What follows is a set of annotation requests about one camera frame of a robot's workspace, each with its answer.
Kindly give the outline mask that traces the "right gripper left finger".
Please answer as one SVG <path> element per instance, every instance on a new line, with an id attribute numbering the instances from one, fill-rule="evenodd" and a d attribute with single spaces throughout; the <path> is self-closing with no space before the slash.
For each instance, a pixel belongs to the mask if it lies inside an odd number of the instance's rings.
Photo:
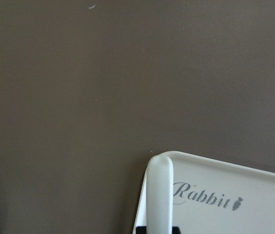
<path id="1" fill-rule="evenodd" d="M 136 234 L 147 234 L 146 226 L 136 226 Z"/>

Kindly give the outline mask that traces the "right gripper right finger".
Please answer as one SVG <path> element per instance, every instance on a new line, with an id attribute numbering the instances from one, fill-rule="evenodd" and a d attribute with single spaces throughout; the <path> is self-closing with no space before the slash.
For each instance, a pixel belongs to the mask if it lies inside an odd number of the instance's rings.
<path id="1" fill-rule="evenodd" d="M 173 226 L 172 234 L 180 234 L 180 228 L 178 226 Z"/>

